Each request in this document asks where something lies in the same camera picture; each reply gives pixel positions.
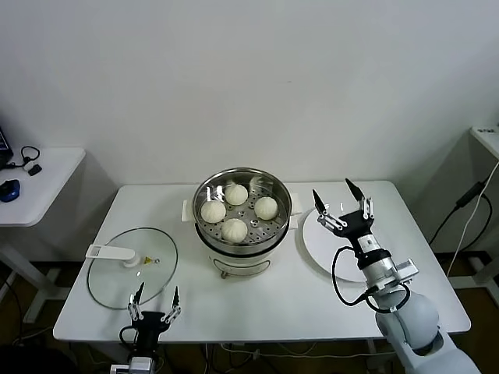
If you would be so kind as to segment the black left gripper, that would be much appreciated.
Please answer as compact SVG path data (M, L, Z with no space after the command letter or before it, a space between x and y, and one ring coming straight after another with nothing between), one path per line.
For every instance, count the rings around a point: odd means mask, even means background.
M135 351L137 353L154 353L159 345L159 336L167 330L167 324L172 324L180 315L182 309L179 300L179 287L175 287L171 311L141 312L140 299L143 293L144 282L138 290L130 295L127 310L132 320L132 328L137 332Z

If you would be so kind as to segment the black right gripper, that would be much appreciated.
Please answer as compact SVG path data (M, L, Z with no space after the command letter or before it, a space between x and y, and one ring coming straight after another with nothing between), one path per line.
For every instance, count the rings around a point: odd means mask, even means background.
M367 268L368 266L391 258L391 253L382 248L371 231L373 225L373 200L365 197L363 191L350 179L345 180L354 199L359 205L359 210L341 216L341 219L331 215L322 199L315 189L313 200L316 211L318 212L317 221L329 231L336 231L339 238L345 238L357 258L358 268Z

